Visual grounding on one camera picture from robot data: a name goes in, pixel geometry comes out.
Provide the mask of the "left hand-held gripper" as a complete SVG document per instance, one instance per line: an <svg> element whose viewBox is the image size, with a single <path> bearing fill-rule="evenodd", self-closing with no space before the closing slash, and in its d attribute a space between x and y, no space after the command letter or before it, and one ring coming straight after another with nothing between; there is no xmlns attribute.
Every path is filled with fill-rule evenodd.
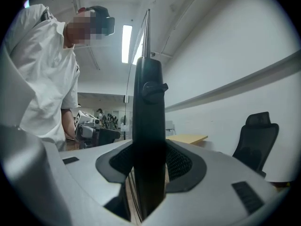
<svg viewBox="0 0 301 226"><path fill-rule="evenodd" d="M116 139L120 138L120 133L111 129L99 129L100 121L93 115L81 111L74 120L75 135L79 136L79 148L87 149L96 146L102 146L114 143Z"/></svg>

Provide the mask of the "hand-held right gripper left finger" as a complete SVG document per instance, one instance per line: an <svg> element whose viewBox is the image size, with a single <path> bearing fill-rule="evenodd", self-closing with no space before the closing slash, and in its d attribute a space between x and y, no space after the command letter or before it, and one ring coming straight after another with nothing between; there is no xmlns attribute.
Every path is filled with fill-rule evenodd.
<svg viewBox="0 0 301 226"><path fill-rule="evenodd" d="M121 149L122 146L129 145L130 142L131 140L123 140L89 149L61 152L60 156L62 159L70 157L79 159L67 164L66 168L92 199L113 214L119 214L120 218L140 226L141 219L136 202L134 172L129 172L124 182L120 184L109 182L96 168L96 160L100 156L114 149Z"/></svg>

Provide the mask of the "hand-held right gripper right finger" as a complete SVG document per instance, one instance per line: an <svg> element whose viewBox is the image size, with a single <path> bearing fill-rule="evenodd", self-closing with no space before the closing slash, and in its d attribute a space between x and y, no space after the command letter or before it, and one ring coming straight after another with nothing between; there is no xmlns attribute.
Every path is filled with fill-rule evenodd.
<svg viewBox="0 0 301 226"><path fill-rule="evenodd" d="M190 172L202 179L188 191L167 193L145 226L260 226L288 194L229 155L167 143L191 158Z"/></svg>

